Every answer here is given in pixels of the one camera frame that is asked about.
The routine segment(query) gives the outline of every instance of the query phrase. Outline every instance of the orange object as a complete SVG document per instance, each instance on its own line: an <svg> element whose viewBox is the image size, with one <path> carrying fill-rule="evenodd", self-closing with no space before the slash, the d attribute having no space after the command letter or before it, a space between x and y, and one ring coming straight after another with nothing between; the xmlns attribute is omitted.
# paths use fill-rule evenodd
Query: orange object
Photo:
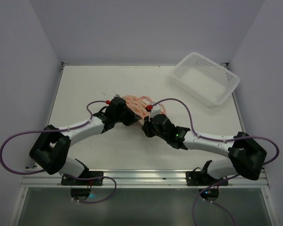
<svg viewBox="0 0 283 226"><path fill-rule="evenodd" d="M127 106L130 108L131 111L133 111L135 114L140 116L142 119L138 120L138 122L143 125L144 117L150 116L150 112L147 112L146 107L148 104L152 103L153 100L151 100L150 97L136 97L132 95L123 96L122 99L124 99L127 103ZM161 107L161 113L165 114L165 108L162 104L159 104Z"/></svg>

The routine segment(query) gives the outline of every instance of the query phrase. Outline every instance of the white enclosure wall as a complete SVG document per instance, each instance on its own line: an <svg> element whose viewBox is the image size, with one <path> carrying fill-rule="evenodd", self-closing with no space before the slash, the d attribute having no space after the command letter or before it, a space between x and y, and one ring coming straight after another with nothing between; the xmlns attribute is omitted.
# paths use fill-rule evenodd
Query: white enclosure wall
<svg viewBox="0 0 283 226"><path fill-rule="evenodd" d="M43 128L58 84L60 62L27 0L0 0L0 145L11 134ZM4 159L25 170L33 140L7 146ZM0 226L11 216L22 176L0 165Z"/></svg>
<svg viewBox="0 0 283 226"><path fill-rule="evenodd" d="M241 78L236 94L246 130L279 144L266 171L283 226L283 0L265 1L230 68Z"/></svg>
<svg viewBox="0 0 283 226"><path fill-rule="evenodd" d="M60 61L177 64L191 52L229 62L264 0L30 0Z"/></svg>

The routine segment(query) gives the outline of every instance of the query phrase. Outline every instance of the white plastic basket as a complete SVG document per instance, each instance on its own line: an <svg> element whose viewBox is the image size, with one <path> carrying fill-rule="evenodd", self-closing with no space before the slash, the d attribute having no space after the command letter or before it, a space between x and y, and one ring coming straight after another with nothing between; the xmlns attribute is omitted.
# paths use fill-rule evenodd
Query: white plastic basket
<svg viewBox="0 0 283 226"><path fill-rule="evenodd" d="M237 75L199 53L186 56L172 76L178 86L210 107L222 104L240 82Z"/></svg>

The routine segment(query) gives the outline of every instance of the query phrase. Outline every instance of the white table surface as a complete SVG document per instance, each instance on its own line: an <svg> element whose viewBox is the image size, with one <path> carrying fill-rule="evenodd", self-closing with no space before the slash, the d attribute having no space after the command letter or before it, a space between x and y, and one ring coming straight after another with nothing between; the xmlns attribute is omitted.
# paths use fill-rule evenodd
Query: white table surface
<svg viewBox="0 0 283 226"><path fill-rule="evenodd" d="M89 117L86 105L94 100L120 96L149 96L154 101L174 97L184 101L196 131L216 135L236 135L241 126L232 96L224 104L209 108L181 90L169 78L173 66L65 66L50 124L62 127ZM95 113L104 104L94 104ZM164 102L172 123L190 127L186 109L178 102ZM223 158L199 150L177 150L158 137L147 138L136 123L117 124L112 130L89 137L69 150L90 169L183 170L203 167L207 160Z"/></svg>

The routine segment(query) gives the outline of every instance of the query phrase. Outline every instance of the purple cable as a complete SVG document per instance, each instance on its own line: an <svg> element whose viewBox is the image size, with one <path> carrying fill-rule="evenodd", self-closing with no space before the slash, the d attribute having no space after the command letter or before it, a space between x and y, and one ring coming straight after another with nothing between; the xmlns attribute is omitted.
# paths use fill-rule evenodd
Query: purple cable
<svg viewBox="0 0 283 226"><path fill-rule="evenodd" d="M103 101L103 100L97 100L97 101L93 101L91 103L89 103L87 105L87 111L90 113L90 120L92 119L92 112L89 110L89 106L94 104L94 103L105 103L106 101ZM78 129L78 128L81 128L83 126L86 126L87 124L89 123L89 121L86 121L85 123L83 123L82 125L78 125L78 126L75 126L75 127L72 127L72 128L69 128L70 130L73 130L73 129ZM12 136L10 136L9 138L7 138L3 144L1 145L0 147L0 163L1 165L3 166L4 169L6 169L7 171L11 172L11 173L14 173L14 174L18 174L18 175L31 175L31 174L36 174L36 173L41 173L41 172L44 172L45 170L38 170L38 171L34 171L34 172L19 172L19 171L15 171L11 168L9 168L4 160L3 160L3 157L2 157L2 153L3 153L3 149L4 149L4 146L8 143L8 141L10 141L11 139L15 138L15 137L18 137L20 135L24 135L24 134L31 134L31 133L57 133L57 132L66 132L68 131L68 129L55 129L55 130L30 130L30 131L24 131L24 132L20 132L20 133L16 133Z"/></svg>
<svg viewBox="0 0 283 226"><path fill-rule="evenodd" d="M107 178L107 179L110 179L114 182L114 189L113 191L111 192L110 195L108 195L106 198L103 198L101 200L97 200L97 201L92 201L92 202L88 202L88 201L85 201L85 200L79 200L77 199L79 202L82 202L82 203L86 203L86 204L95 204L95 203L99 203L99 202L103 202L103 201L106 201L107 199L111 198L113 196L113 194L115 193L115 191L117 190L117 182L111 178L111 177L107 177L107 176L101 176L101 177L94 177L94 178L77 178L77 177L73 177L71 175L67 175L68 177L71 177L73 179L76 179L76 180L96 180L96 179L102 179L102 178Z"/></svg>
<svg viewBox="0 0 283 226"><path fill-rule="evenodd" d="M197 135L197 132L196 132L196 130L194 129L194 126L193 126L193 120L192 120L191 112L190 112L188 106L187 106L184 102L182 102L181 100L176 99L176 98L166 98L166 99L162 99L162 100L156 102L156 103L153 104L152 106L158 105L158 104L160 104L161 102L164 102L164 101L167 101L167 100L174 100L174 101L177 101L177 102L181 103L181 104L185 107L185 109L186 109L187 112L188 112L189 118L190 118L191 130L192 130L192 132L193 132L195 135ZM205 139L205 140L216 141L216 142L223 142L223 140L221 140L221 139L214 139L214 138L205 137L205 136L201 136L201 135L200 135L199 137L202 138L202 139ZM245 139L261 139L261 140L268 141L268 142L270 142L272 145L275 146L275 149L276 149L276 154L275 154L275 156L274 156L273 158L271 158L270 160L266 161L266 162L264 163L264 165L269 164L269 163L271 163L272 161L274 161L274 160L279 156L279 154L280 154L279 146L278 146L274 141L272 141L271 139L266 138L266 137L259 137L259 136L238 137L238 138L228 139L228 140L226 140L226 142L237 141L237 140L245 140ZM235 175L235 176L229 177L229 178L227 178L227 179L225 179L225 180L219 181L219 182L217 182L217 183L215 183L215 184L213 184L213 185L211 185L211 186L208 186L207 188L203 189L203 190L198 194L198 196L196 197L196 199L195 199L195 201L194 201L194 203L193 203L193 207L192 207L192 217L193 217L193 221L194 221L195 226L198 225L197 222L196 222L196 218L195 218L195 206L196 206L196 202L197 202L197 200L199 199L200 195L201 195L203 192L209 190L210 188L212 188L212 187L214 187L214 186L217 186L217 185L220 185L221 183L223 183L223 182L225 182L225 181L228 181L228 180L230 180L230 179L236 178L237 176L239 176L239 175ZM232 214L231 214L225 207L223 207L222 205L220 205L220 204L218 204L218 203L214 203L214 202L213 202L213 204L215 204L216 206L219 206L220 208L224 209L224 210L230 215L231 219L233 220L233 225L234 225L234 226L236 225L235 219L233 218Z"/></svg>

